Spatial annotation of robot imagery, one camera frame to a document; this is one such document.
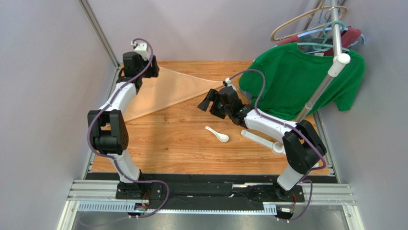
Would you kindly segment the white ceramic spoon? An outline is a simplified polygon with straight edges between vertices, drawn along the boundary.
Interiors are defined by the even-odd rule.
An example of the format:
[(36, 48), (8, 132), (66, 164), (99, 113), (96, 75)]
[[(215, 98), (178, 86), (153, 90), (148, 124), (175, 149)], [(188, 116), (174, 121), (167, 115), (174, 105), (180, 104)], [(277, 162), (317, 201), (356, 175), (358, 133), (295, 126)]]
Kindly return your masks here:
[(229, 141), (229, 136), (228, 135), (219, 133), (219, 132), (215, 131), (214, 129), (212, 129), (209, 126), (206, 126), (205, 129), (210, 131), (211, 133), (213, 133), (220, 142), (226, 143), (226, 142)]

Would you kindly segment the beige cloth napkin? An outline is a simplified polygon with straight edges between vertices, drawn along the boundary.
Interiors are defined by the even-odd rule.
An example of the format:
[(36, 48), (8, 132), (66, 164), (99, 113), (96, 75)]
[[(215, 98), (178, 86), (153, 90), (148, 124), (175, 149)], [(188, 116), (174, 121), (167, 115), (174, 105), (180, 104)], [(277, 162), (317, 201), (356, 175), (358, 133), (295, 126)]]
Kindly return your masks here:
[(126, 122), (179, 104), (210, 89), (223, 86), (222, 81), (205, 80), (166, 68), (160, 68), (157, 78), (144, 78), (143, 85), (123, 113)]

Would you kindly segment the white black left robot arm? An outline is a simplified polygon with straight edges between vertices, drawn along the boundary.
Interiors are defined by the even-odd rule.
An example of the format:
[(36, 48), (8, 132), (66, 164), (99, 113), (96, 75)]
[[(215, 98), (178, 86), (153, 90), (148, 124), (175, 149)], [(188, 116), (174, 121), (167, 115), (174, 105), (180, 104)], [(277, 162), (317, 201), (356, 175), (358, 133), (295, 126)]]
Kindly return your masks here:
[(143, 78), (157, 77), (158, 74), (155, 55), (148, 55), (145, 51), (124, 53), (114, 92), (100, 109), (88, 112), (88, 144), (96, 155), (112, 163), (120, 177), (117, 188), (123, 193), (140, 196), (146, 191), (146, 184), (140, 182), (142, 172), (132, 162), (127, 150), (129, 134), (123, 113), (139, 93)]

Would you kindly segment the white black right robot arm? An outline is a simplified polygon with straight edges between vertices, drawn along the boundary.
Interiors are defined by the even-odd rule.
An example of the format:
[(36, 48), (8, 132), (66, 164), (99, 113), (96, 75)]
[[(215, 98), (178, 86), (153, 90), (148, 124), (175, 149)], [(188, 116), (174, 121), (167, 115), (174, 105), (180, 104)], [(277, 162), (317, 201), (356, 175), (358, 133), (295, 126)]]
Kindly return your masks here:
[(221, 119), (229, 117), (235, 125), (259, 131), (283, 144), (288, 165), (273, 184), (277, 195), (286, 196), (326, 155), (327, 149), (310, 122), (269, 116), (243, 104), (231, 86), (219, 91), (210, 89), (198, 108)]

